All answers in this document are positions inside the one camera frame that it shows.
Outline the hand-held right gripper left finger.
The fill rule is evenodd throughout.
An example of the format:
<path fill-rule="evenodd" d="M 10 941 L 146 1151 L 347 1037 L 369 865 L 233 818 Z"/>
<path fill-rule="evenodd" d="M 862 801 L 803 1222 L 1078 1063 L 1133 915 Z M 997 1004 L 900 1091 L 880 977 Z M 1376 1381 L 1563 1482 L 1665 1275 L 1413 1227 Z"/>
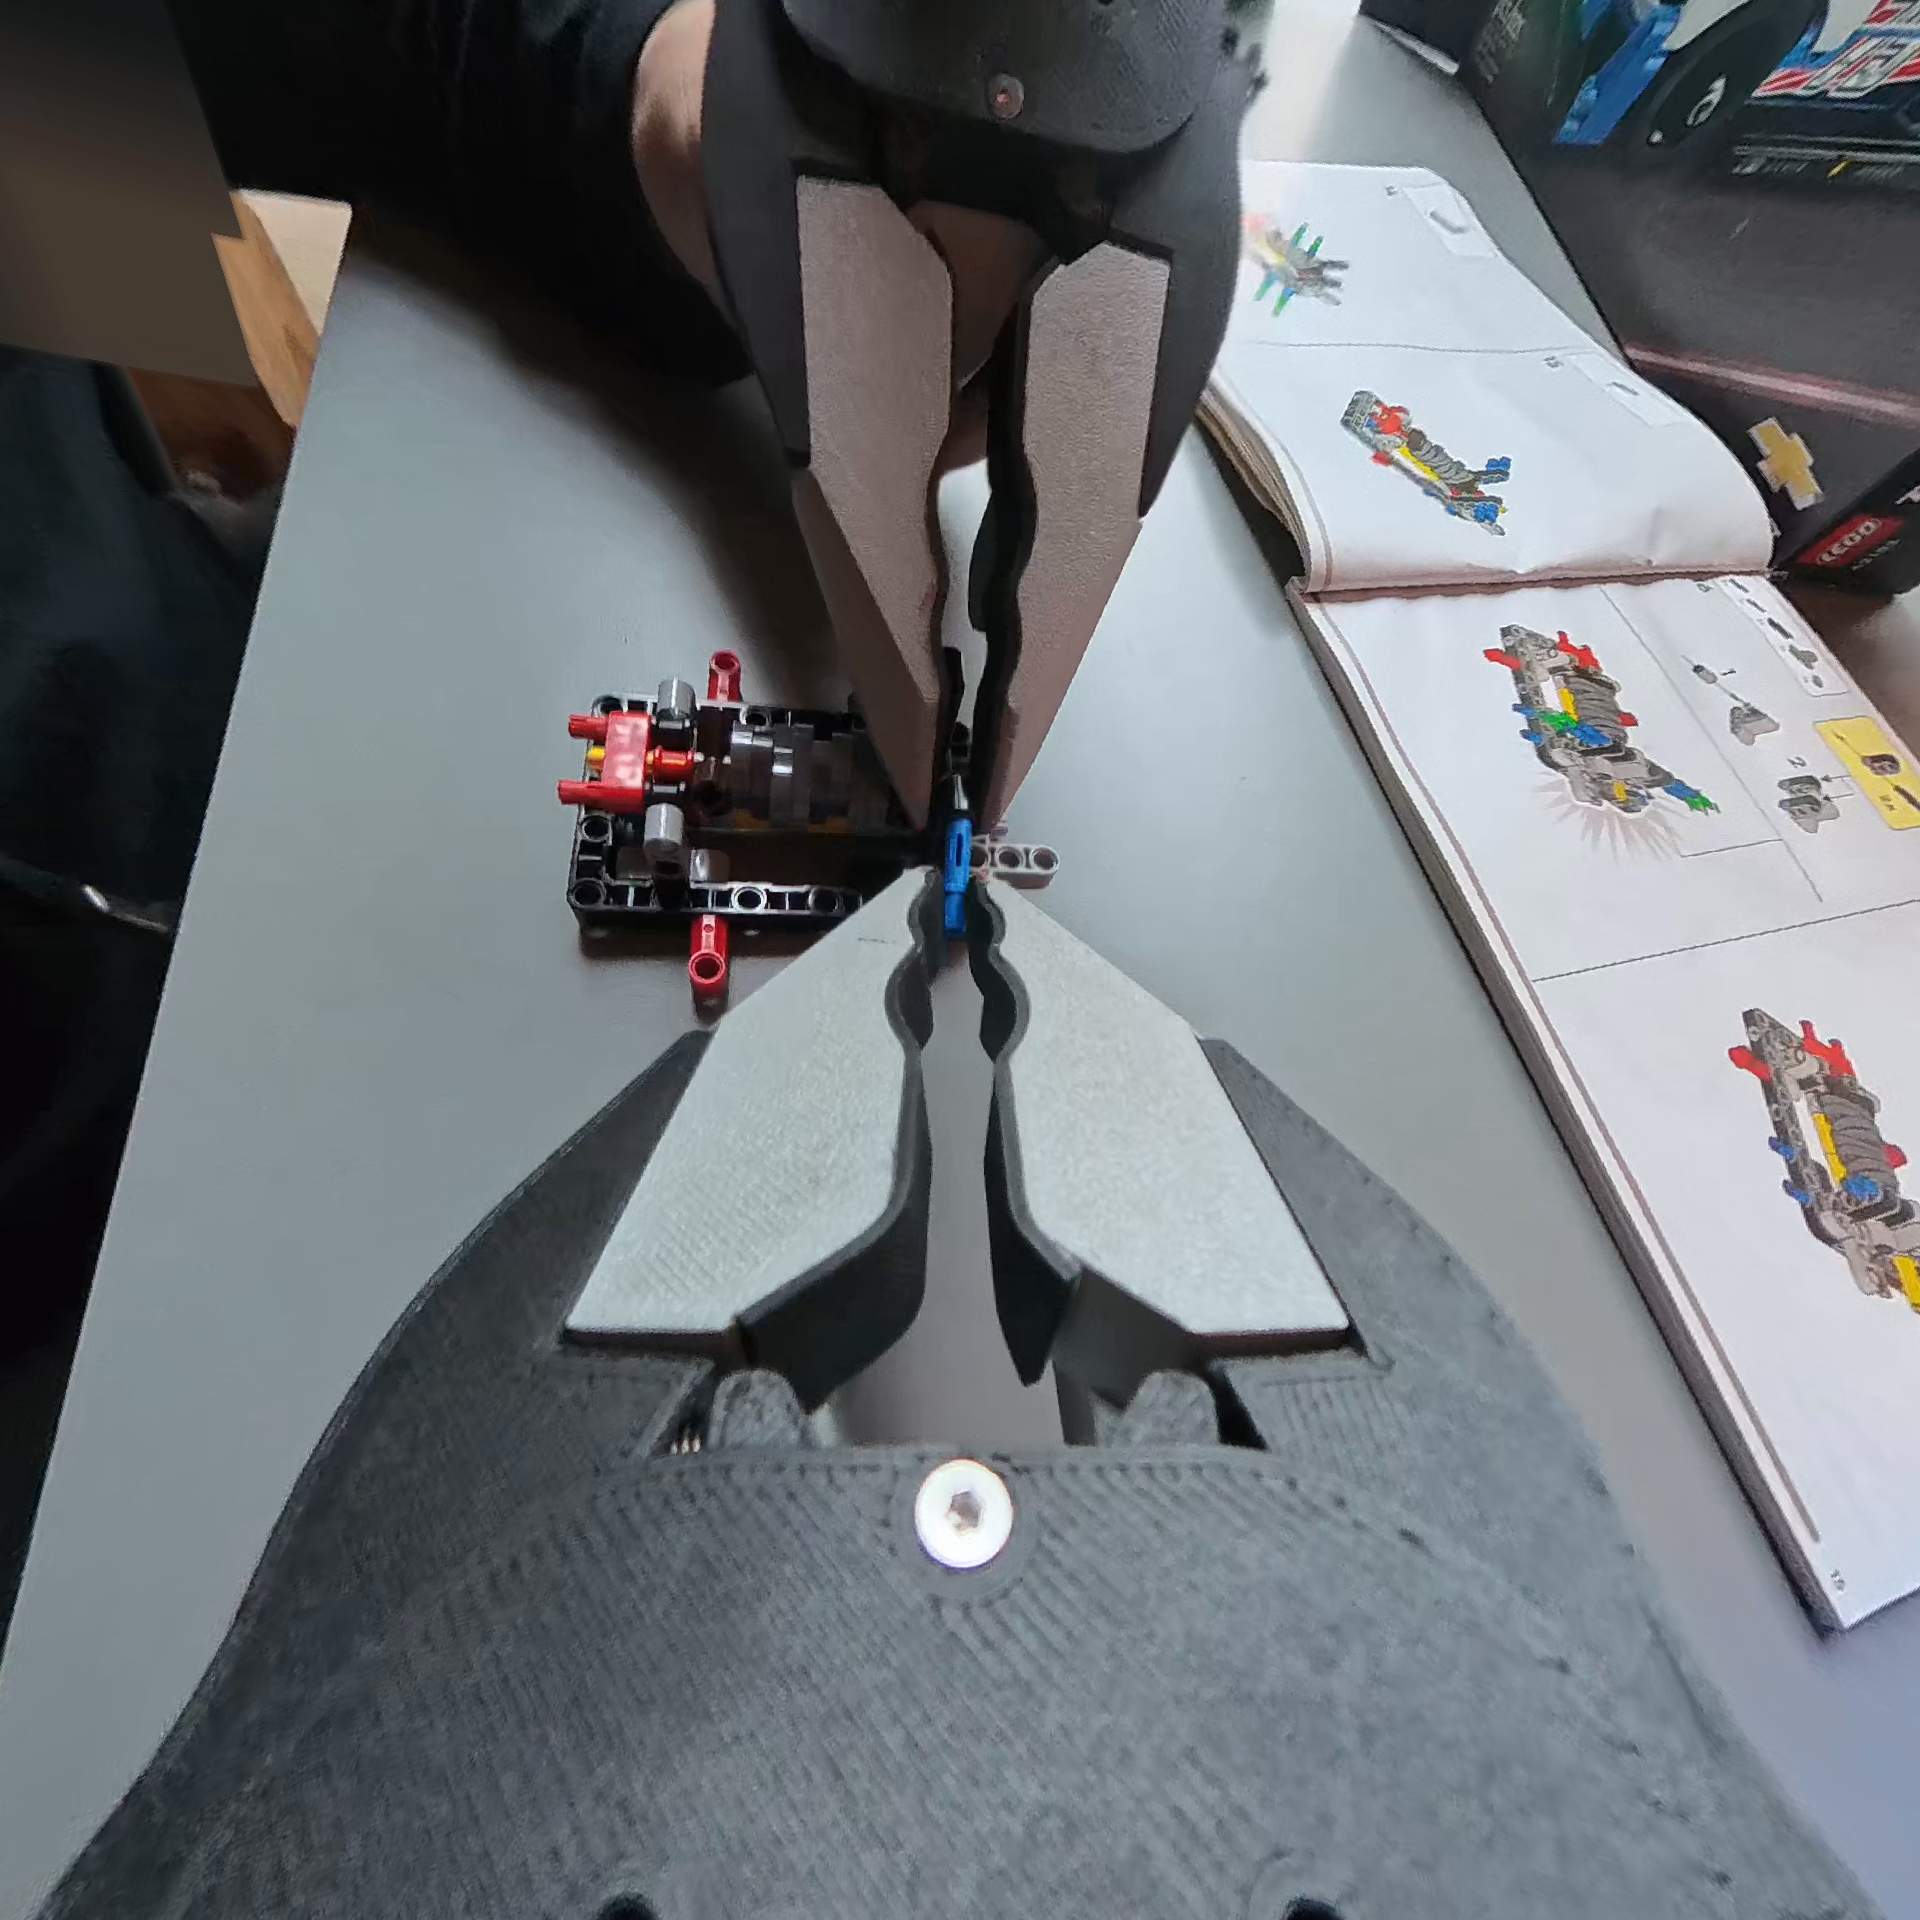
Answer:
<path fill-rule="evenodd" d="M 566 1331 L 826 1405 L 923 1300 L 940 881 L 908 872 L 708 1035 Z"/>

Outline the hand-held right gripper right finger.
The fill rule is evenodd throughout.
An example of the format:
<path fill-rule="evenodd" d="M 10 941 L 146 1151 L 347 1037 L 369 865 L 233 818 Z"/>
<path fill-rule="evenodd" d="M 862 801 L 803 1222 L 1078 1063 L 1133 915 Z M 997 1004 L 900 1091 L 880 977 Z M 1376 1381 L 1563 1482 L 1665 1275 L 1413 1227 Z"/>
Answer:
<path fill-rule="evenodd" d="M 986 1213 L 1021 1381 L 1339 1347 L 1348 1312 L 1194 1028 L 1003 881 L 973 886 Z"/>

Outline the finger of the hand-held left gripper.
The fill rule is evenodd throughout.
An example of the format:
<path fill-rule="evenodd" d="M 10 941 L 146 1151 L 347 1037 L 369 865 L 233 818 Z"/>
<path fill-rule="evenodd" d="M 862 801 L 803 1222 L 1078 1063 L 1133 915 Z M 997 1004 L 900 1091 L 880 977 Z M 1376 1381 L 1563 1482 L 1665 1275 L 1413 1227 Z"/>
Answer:
<path fill-rule="evenodd" d="M 1138 539 L 1170 268 L 1095 243 L 1052 268 L 1020 334 L 1011 475 L 997 502 L 994 686 L 975 694 L 984 818 L 1004 816 Z"/>
<path fill-rule="evenodd" d="M 806 462 L 794 506 L 836 654 L 914 829 L 942 710 L 935 462 L 953 400 L 953 283 L 871 181 L 798 185 Z"/>

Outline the black frame lego model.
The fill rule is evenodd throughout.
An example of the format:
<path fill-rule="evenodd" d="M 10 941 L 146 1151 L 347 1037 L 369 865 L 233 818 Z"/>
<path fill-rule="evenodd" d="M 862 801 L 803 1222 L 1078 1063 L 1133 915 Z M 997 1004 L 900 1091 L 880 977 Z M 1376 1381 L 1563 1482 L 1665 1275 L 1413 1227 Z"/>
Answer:
<path fill-rule="evenodd" d="M 684 928 L 700 1009 L 732 985 L 736 929 L 822 933 L 910 867 L 940 879 L 946 816 L 967 792 L 971 731 L 946 727 L 932 822 L 914 829 L 855 697 L 836 708 L 751 703 L 741 660 L 708 657 L 706 686 L 600 694 L 568 716 L 582 771 L 566 902 L 589 936 Z M 973 816 L 973 879 L 1048 888 L 1061 857 Z"/>

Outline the person's left forearm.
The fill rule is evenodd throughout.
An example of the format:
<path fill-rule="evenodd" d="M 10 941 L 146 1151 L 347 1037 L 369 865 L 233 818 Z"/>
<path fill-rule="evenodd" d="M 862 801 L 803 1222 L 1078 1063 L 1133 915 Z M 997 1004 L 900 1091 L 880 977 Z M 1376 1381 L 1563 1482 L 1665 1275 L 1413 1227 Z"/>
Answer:
<path fill-rule="evenodd" d="M 237 185 L 335 202 L 634 200 L 665 4 L 165 4 Z"/>

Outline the lego instruction booklet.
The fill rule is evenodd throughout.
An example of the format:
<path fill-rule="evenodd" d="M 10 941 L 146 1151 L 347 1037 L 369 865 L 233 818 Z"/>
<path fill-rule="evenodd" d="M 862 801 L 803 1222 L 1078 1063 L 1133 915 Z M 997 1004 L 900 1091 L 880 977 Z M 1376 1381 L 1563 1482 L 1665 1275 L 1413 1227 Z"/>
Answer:
<path fill-rule="evenodd" d="M 1917 1593 L 1917 756 L 1716 436 L 1413 167 L 1247 168 L 1200 421 L 1811 1617 Z"/>

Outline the black lego set box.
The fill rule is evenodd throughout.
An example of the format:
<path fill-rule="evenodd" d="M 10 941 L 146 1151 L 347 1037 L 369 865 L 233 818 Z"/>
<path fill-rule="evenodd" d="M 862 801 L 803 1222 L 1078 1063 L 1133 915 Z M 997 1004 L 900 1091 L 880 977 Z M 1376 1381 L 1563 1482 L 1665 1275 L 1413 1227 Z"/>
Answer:
<path fill-rule="evenodd" d="M 1445 61 L 1774 566 L 1917 588 L 1917 4 L 1363 4 Z"/>

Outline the person's left hand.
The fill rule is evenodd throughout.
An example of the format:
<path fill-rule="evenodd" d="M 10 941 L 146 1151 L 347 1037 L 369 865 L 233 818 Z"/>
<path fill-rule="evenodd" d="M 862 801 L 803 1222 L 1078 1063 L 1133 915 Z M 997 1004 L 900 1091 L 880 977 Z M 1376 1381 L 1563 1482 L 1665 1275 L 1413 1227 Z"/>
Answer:
<path fill-rule="evenodd" d="M 701 98 L 715 4 L 671 4 L 634 69 L 629 149 L 638 181 L 678 268 L 719 297 L 701 174 Z"/>

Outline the person's torso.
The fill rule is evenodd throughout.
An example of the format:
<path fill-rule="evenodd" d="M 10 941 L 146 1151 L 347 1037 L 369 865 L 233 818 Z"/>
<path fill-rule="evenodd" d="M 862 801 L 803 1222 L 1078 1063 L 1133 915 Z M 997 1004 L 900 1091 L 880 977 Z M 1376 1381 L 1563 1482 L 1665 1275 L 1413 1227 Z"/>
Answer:
<path fill-rule="evenodd" d="M 4 349 L 4 1618 L 275 512 L 190 495 L 128 372 Z"/>

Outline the wooden furniture frame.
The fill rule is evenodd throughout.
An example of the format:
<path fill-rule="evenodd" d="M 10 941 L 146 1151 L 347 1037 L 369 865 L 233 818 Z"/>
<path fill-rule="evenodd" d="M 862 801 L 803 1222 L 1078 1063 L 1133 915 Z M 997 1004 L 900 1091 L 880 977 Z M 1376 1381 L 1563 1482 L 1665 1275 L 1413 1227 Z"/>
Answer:
<path fill-rule="evenodd" d="M 212 243 L 250 376 L 130 369 L 175 487 L 206 500 L 250 500 L 284 478 L 348 242 L 348 205 L 334 200 L 246 188 L 235 219 L 237 235 Z"/>

